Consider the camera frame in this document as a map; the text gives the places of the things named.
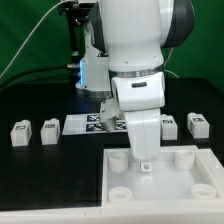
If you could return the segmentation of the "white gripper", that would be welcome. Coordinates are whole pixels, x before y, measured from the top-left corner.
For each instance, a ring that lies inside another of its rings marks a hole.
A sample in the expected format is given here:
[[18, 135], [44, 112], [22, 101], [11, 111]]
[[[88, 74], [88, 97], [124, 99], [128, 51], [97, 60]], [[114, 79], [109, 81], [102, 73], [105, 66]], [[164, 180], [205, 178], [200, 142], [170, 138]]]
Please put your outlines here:
[[101, 103], [100, 123], [107, 132], [116, 128], [119, 108], [124, 113], [133, 157], [142, 172], [151, 172], [160, 153], [160, 108], [165, 105], [162, 72], [153, 75], [112, 79], [114, 98]]

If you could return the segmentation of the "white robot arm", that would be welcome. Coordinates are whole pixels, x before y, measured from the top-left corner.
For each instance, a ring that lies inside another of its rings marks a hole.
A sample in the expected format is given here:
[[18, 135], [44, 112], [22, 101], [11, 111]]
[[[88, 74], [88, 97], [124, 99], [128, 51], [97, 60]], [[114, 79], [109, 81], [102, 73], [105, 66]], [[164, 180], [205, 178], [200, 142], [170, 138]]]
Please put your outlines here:
[[161, 50], [181, 45], [192, 32], [191, 0], [93, 0], [88, 23], [91, 45], [107, 55], [94, 83], [111, 88], [100, 106], [100, 123], [110, 132], [122, 115], [134, 160], [149, 172], [160, 153], [165, 105]]

